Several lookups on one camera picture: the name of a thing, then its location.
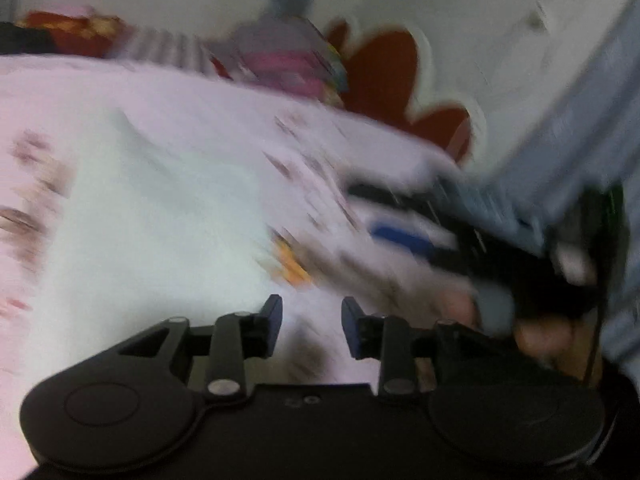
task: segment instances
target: orange pattern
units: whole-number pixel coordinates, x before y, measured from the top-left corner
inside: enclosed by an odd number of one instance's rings
[[[87,57],[104,57],[125,27],[115,16],[70,18],[52,12],[30,12],[16,25],[44,28],[51,33],[60,54]]]

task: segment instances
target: white blanket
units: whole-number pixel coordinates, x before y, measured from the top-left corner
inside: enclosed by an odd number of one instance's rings
[[[87,119],[25,345],[26,391],[171,316],[195,326],[270,294],[270,235],[246,170],[171,155],[121,112]]]

